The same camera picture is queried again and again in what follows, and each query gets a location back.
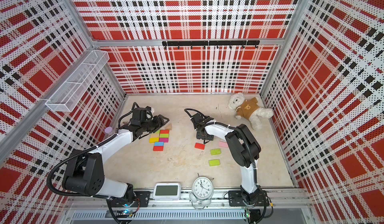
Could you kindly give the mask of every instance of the brown sweater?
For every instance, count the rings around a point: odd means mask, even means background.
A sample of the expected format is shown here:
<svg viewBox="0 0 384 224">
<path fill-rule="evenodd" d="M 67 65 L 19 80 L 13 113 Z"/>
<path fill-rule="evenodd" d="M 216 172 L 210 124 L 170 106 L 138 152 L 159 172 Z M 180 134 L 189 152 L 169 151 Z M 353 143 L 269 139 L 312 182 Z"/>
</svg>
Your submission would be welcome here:
<svg viewBox="0 0 384 224">
<path fill-rule="evenodd" d="M 240 106 L 238 106 L 236 108 L 236 113 L 237 115 L 245 117 L 247 120 L 249 120 L 251 114 L 258 108 L 259 106 L 257 106 L 257 99 L 253 97 L 250 100 L 245 100 Z"/>
</svg>

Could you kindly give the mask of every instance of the mounting plate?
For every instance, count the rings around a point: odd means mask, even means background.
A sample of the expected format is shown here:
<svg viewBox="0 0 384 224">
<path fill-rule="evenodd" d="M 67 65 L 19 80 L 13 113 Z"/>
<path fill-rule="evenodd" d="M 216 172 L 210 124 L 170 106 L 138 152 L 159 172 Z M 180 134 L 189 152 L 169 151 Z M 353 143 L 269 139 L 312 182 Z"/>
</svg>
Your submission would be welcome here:
<svg viewBox="0 0 384 224">
<path fill-rule="evenodd" d="M 243 198 L 241 196 L 241 191 L 229 191 L 228 192 L 228 200 L 229 200 L 229 206 L 247 206 L 243 202 Z M 257 202 L 255 206 L 264 206 L 264 198 L 262 194 L 260 193 L 259 196 L 257 197 Z"/>
<path fill-rule="evenodd" d="M 140 207 L 148 207 L 150 191 L 135 191 L 136 197 L 140 199 Z M 137 207 L 137 201 L 135 201 L 130 207 Z M 124 203 L 117 198 L 111 201 L 111 207 L 124 207 Z"/>
</svg>

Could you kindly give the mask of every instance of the green block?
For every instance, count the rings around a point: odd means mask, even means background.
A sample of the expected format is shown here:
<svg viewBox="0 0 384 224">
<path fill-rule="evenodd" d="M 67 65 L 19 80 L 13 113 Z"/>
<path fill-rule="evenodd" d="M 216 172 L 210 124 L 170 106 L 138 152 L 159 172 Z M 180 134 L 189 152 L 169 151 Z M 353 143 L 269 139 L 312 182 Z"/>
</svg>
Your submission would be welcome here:
<svg viewBox="0 0 384 224">
<path fill-rule="evenodd" d="M 209 160 L 209 166 L 218 166 L 220 165 L 220 160 L 214 159 L 214 160 Z"/>
<path fill-rule="evenodd" d="M 168 133 L 160 133 L 160 138 L 162 138 L 162 137 L 169 138 L 169 134 Z"/>
<path fill-rule="evenodd" d="M 221 154 L 220 149 L 212 149 L 211 150 L 211 155 L 217 155 L 217 154 Z"/>
</svg>

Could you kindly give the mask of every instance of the blue block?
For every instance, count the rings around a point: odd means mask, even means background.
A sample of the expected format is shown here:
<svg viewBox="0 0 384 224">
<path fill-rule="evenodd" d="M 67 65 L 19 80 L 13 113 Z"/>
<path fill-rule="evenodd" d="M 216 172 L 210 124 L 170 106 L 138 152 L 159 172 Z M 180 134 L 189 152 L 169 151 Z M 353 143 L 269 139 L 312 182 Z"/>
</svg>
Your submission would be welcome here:
<svg viewBox="0 0 384 224">
<path fill-rule="evenodd" d="M 155 146 L 164 146 L 164 142 L 155 142 Z"/>
</svg>

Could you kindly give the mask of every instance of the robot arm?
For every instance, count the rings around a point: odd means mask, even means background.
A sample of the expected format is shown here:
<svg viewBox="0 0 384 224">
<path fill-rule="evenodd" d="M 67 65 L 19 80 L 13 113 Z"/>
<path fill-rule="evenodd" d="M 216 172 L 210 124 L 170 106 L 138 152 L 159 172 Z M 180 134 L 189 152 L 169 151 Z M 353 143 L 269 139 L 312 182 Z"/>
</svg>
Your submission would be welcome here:
<svg viewBox="0 0 384 224">
<path fill-rule="evenodd" d="M 130 114 L 132 118 L 129 123 L 120 126 L 121 120 Z M 133 186 L 106 178 L 103 164 L 122 147 L 146 136 L 142 136 L 144 132 L 154 133 L 167 122 L 169 119 L 162 115 L 153 116 L 151 107 L 143 108 L 133 103 L 132 110 L 119 119 L 119 128 L 115 134 L 87 150 L 73 150 L 68 158 L 57 164 L 48 174 L 48 188 L 64 196 L 116 197 L 122 199 L 124 203 L 132 203 L 135 199 Z M 52 185 L 53 174 L 63 164 L 67 166 L 62 186 L 75 193 L 59 191 Z"/>
<path fill-rule="evenodd" d="M 233 159 L 240 165 L 242 198 L 247 205 L 255 204 L 260 192 L 260 187 L 257 185 L 256 164 L 261 147 L 248 127 L 244 124 L 232 127 L 219 123 L 194 109 L 185 109 L 185 112 L 190 116 L 197 132 L 197 139 L 203 139 L 204 143 L 207 143 L 206 140 L 213 140 L 214 136 L 217 136 L 227 141 Z"/>
</svg>

